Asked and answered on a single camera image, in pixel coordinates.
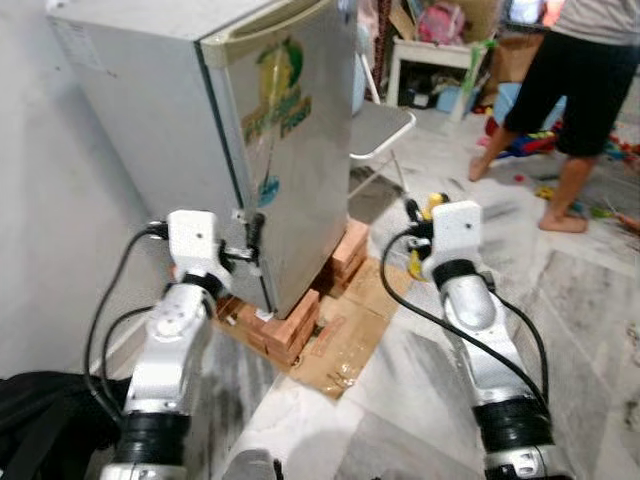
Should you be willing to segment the silver fridge door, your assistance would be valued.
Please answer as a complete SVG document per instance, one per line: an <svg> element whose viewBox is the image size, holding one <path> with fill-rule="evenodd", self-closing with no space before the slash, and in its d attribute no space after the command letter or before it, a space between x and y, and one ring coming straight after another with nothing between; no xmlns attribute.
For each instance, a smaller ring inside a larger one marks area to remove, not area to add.
<svg viewBox="0 0 640 480"><path fill-rule="evenodd" d="M241 228L264 212L234 293L288 314L346 228L355 19L339 0L271 0L202 38Z"/></svg>

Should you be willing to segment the silver mini fridge cabinet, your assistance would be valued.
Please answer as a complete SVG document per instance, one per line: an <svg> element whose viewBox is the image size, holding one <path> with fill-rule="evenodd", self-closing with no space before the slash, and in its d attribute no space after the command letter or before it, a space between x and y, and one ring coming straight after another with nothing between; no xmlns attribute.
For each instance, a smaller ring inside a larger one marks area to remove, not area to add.
<svg viewBox="0 0 640 480"><path fill-rule="evenodd" d="M246 247L202 38L271 0L61 0L47 10L93 114L157 214L218 215Z"/></svg>

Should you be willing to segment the white folding chair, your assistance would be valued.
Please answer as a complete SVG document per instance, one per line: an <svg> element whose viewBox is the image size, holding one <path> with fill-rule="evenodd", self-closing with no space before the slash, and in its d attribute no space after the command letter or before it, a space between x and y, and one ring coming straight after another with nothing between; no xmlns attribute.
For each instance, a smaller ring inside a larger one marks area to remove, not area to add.
<svg viewBox="0 0 640 480"><path fill-rule="evenodd" d="M355 197L362 189L374 183L388 165L394 166L399 197L410 198L411 193L404 186L404 170L392 146L415 127L416 116L411 111L385 104L381 100L378 83L372 76L369 56L364 52L357 52L356 59L364 73L364 86L369 93L369 100L365 100L353 114L349 159L358 164L380 157L381 163L372 166L370 174L348 193L348 198Z"/></svg>

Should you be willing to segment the brown cardboard sheet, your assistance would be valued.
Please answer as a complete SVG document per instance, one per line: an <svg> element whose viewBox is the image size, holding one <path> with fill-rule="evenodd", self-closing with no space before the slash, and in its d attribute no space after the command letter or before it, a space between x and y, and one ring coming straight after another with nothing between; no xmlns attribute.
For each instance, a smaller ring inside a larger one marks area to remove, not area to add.
<svg viewBox="0 0 640 480"><path fill-rule="evenodd" d="M366 259L340 296L321 301L323 328L308 340L288 378L338 401L369 364L398 307L381 283L380 260Z"/></svg>

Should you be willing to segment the blue and red toy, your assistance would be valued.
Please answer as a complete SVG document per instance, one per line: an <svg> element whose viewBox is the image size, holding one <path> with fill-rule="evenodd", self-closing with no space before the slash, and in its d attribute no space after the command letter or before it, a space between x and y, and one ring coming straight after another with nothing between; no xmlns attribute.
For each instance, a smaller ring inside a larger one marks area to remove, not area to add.
<svg viewBox="0 0 640 480"><path fill-rule="evenodd" d="M549 154L556 150L558 133L561 132L562 120L553 120L550 127L544 131L536 131L530 134L522 134L511 142L507 148L500 151L497 159L507 159L507 157L527 157L535 154Z"/></svg>

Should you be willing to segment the blue plastic tub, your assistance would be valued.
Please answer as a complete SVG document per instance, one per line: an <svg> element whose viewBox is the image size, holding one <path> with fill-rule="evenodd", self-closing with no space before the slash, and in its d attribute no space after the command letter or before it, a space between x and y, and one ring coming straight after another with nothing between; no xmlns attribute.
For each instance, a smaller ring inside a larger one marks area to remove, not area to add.
<svg viewBox="0 0 640 480"><path fill-rule="evenodd" d="M520 91L521 83L500 83L498 86L497 97L493 104L492 119L494 123L503 124L506 122L506 116L512 106L515 105L515 101L518 97L518 91ZM561 96L553 106L553 109L549 111L548 115L535 132L550 131L561 120L564 108L567 105L567 97Z"/></svg>

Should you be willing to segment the light blue container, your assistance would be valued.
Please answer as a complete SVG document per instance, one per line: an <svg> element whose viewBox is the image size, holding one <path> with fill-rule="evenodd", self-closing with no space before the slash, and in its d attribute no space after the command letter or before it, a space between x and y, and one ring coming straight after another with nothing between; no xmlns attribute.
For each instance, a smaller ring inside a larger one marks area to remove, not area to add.
<svg viewBox="0 0 640 480"><path fill-rule="evenodd" d="M369 32L364 26L356 22L355 24L355 56L353 56L353 92L352 92L352 114L360 111L365 102L367 92L367 79L365 72L365 55Z"/></svg>

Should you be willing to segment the white shelf table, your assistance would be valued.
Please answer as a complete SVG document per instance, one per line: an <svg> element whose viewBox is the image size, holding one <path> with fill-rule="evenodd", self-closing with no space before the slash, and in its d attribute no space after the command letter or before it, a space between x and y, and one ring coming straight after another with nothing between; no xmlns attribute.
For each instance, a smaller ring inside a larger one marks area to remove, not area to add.
<svg viewBox="0 0 640 480"><path fill-rule="evenodd" d="M480 86L480 74L483 60L488 52L494 49L497 42L493 38L466 45L440 45L429 42L403 40L394 38L392 56L390 56L390 77L387 91L387 102L398 105L399 86L401 86L401 68L404 61L466 69L461 83L461 92L454 99L453 108L449 111L449 122L460 124L471 111L472 101Z"/></svg>

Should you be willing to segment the brown cardboard box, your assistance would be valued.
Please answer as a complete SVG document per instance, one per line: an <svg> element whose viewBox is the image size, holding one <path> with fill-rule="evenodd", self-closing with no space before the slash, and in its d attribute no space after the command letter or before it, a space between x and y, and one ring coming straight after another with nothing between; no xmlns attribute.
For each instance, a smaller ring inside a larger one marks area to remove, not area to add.
<svg viewBox="0 0 640 480"><path fill-rule="evenodd" d="M544 35L511 35L498 38L493 49L490 84L521 83Z"/></svg>

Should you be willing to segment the pink backpack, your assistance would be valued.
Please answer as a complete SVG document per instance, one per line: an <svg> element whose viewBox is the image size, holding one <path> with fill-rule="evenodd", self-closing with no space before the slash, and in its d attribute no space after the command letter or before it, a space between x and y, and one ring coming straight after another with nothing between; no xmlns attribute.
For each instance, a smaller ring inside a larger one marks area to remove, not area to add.
<svg viewBox="0 0 640 480"><path fill-rule="evenodd" d="M461 5L438 0L417 14L416 40L425 44L465 44L466 14Z"/></svg>

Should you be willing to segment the grey robot body part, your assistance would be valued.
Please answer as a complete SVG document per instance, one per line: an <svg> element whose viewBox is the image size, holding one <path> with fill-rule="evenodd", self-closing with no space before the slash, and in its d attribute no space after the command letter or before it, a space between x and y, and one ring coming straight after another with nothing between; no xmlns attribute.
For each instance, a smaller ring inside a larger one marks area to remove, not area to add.
<svg viewBox="0 0 640 480"><path fill-rule="evenodd" d="M264 449L248 449L228 462L221 480L284 480L282 462Z"/></svg>

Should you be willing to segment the person in black shorts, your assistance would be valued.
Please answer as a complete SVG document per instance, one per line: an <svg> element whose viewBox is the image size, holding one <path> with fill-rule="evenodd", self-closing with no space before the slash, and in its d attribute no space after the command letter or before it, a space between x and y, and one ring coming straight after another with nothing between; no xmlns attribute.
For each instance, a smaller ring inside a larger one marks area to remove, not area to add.
<svg viewBox="0 0 640 480"><path fill-rule="evenodd" d="M500 152L534 132L561 99L566 101L556 147L566 156L556 192L539 227L584 233L588 219L573 201L602 157L640 65L639 0L564 0L556 23L532 58L515 105L484 154L468 165L468 179L488 173Z"/></svg>

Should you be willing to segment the black bag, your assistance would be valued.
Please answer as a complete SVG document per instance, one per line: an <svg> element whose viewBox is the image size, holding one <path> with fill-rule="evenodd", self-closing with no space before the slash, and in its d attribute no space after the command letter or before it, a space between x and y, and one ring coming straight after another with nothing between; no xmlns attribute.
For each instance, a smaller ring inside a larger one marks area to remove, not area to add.
<svg viewBox="0 0 640 480"><path fill-rule="evenodd" d="M0 380L0 480L83 480L119 426L81 375L22 372Z"/></svg>

